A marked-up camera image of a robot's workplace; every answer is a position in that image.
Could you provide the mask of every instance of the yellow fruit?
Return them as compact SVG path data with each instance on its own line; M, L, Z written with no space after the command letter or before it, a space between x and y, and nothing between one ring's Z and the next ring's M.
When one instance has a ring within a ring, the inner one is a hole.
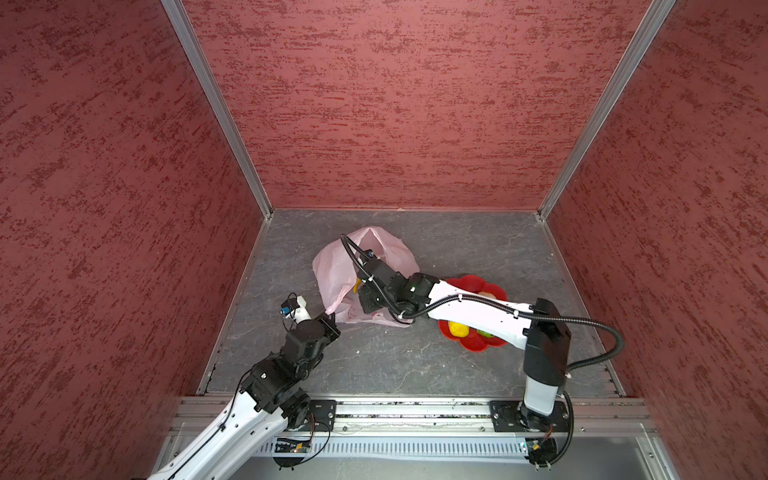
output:
M448 322L448 329L451 330L451 335L458 338L464 338L469 335L469 327L461 323Z

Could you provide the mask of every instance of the pink plastic bag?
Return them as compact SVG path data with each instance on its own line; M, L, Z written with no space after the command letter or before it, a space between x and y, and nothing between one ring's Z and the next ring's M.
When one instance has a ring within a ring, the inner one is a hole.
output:
M363 250L384 260L396 272L406 278L419 271L413 253L403 242L381 227L364 227L349 234L349 238ZM317 254L312 261L312 270L317 277L317 286L326 313L336 312L336 321L345 323L371 322L389 326L407 326L392 319L386 309L365 314L357 294L352 292L357 275L352 260L347 255L341 240L337 240Z

